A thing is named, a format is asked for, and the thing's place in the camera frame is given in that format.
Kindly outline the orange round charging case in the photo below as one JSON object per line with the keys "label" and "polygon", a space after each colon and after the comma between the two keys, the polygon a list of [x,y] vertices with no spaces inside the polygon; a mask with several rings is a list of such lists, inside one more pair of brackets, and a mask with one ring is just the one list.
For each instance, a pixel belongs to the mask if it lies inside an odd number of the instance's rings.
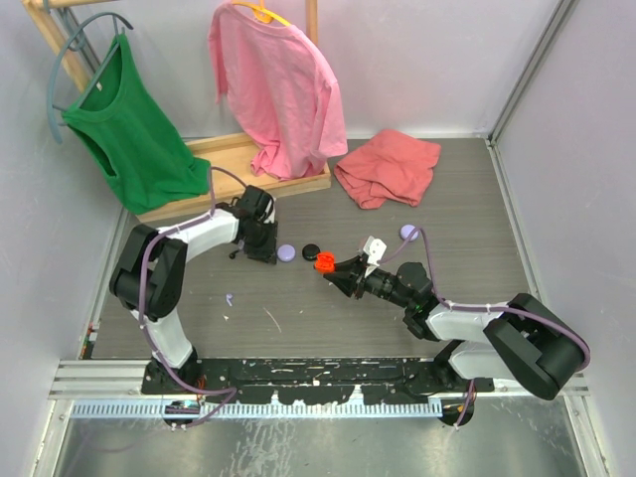
{"label": "orange round charging case", "polygon": [[321,251],[316,255],[314,269],[319,273],[333,273],[336,269],[335,255],[331,251]]}

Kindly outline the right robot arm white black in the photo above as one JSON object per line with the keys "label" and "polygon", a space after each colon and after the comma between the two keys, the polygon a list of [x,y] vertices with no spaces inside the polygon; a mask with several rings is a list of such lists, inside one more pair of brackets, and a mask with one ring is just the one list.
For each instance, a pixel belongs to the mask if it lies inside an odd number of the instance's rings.
{"label": "right robot arm white black", "polygon": [[314,267],[348,297],[369,293],[401,308],[414,337],[448,343],[435,368],[447,391],[470,380],[504,379],[552,400],[590,362],[586,342],[528,293],[495,305],[452,303],[436,296],[422,263],[405,262],[389,273],[371,266],[364,253],[340,263],[319,260]]}

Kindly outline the lilac earbud charging case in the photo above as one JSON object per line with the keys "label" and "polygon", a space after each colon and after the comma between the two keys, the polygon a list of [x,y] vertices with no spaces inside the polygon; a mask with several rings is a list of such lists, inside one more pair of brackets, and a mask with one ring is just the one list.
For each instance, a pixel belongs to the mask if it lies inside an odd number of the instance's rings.
{"label": "lilac earbud charging case", "polygon": [[419,237],[419,228],[411,224],[403,225],[399,230],[399,236],[402,240],[413,242]]}

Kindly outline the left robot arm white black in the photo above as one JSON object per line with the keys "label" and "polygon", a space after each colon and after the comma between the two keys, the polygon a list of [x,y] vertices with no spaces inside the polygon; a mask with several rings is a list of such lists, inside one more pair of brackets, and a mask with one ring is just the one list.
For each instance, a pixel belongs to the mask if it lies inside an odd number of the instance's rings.
{"label": "left robot arm white black", "polygon": [[186,265],[231,243],[252,260],[275,264],[276,239],[275,199],[252,185],[188,221],[160,229],[139,225],[130,233],[109,291],[136,319],[151,364],[175,393],[189,393],[201,378],[196,349],[178,314]]}

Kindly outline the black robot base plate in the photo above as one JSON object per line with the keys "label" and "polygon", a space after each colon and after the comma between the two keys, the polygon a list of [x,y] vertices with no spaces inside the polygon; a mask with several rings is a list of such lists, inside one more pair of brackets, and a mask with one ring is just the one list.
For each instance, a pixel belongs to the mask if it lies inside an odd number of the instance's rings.
{"label": "black robot base plate", "polygon": [[443,393],[464,394],[469,382],[449,367],[419,358],[202,359],[183,380],[207,390],[235,388],[236,400],[292,405],[427,403]]}

